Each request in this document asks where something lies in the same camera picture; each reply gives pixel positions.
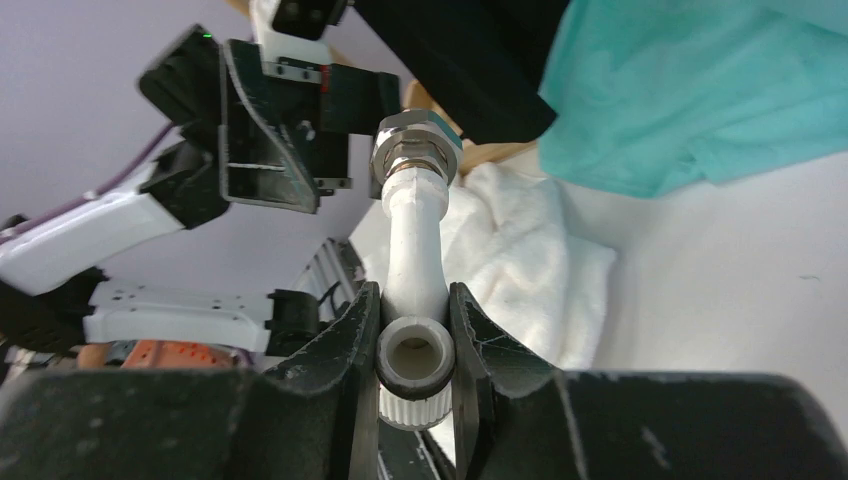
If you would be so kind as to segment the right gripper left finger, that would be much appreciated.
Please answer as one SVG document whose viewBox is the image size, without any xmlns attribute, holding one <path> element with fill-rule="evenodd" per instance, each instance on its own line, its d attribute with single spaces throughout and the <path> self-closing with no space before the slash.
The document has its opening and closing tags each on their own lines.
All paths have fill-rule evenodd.
<svg viewBox="0 0 848 480">
<path fill-rule="evenodd" d="M 374 479 L 380 291 L 263 373 L 42 370 L 1 392 L 5 479 Z"/>
</svg>

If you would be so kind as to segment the white plastic water faucet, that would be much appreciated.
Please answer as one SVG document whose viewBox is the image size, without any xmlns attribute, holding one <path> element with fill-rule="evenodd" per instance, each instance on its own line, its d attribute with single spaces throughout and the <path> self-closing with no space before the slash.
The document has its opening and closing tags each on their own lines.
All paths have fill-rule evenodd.
<svg viewBox="0 0 848 480">
<path fill-rule="evenodd" d="M 400 170 L 383 186 L 382 206 L 390 237 L 375 360 L 378 409 L 389 425 L 421 431 L 451 411 L 456 354 L 446 325 L 449 294 L 440 240 L 448 187 L 430 170 Z"/>
</svg>

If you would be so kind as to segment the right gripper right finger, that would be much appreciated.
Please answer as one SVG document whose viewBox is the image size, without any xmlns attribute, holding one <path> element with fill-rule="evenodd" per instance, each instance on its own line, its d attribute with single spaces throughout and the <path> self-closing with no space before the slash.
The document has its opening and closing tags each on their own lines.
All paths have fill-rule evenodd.
<svg viewBox="0 0 848 480">
<path fill-rule="evenodd" d="M 843 479 L 819 403 L 777 375 L 559 369 L 449 294 L 461 479 Z"/>
</svg>

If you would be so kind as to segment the silver metal pipe fitting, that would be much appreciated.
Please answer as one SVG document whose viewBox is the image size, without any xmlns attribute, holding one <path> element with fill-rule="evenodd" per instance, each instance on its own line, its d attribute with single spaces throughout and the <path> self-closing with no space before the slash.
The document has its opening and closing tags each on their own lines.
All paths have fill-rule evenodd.
<svg viewBox="0 0 848 480">
<path fill-rule="evenodd" d="M 462 158 L 462 141 L 441 116 L 431 110 L 408 109 L 380 122 L 370 172 L 382 186 L 402 164 L 423 163 L 450 184 Z"/>
</svg>

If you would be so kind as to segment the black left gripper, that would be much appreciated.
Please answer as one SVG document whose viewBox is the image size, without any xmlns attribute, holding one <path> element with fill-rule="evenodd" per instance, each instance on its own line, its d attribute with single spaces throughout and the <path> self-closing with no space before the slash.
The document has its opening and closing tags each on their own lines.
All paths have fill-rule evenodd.
<svg viewBox="0 0 848 480">
<path fill-rule="evenodd" d="M 244 40 L 194 25 L 137 82 L 192 146 L 211 155 L 231 203 L 317 212 L 349 189 L 349 138 L 397 113 L 399 79 L 332 63 L 263 62 Z"/>
</svg>

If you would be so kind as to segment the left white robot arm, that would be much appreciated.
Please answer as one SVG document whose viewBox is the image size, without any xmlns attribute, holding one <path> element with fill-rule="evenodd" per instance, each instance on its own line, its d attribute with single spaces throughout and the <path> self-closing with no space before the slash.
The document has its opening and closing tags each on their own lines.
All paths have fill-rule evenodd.
<svg viewBox="0 0 848 480">
<path fill-rule="evenodd" d="M 248 259 L 211 281 L 206 245 L 233 210 L 314 215 L 353 187 L 351 140 L 400 109 L 396 75 L 336 62 L 317 43 L 274 33 L 218 40 L 193 25 L 142 71 L 138 88 L 171 144 L 148 147 L 117 179 L 45 219 L 1 229 L 1 332 L 38 352 L 158 340 L 274 354 L 288 336 L 282 291 L 249 294 Z"/>
</svg>

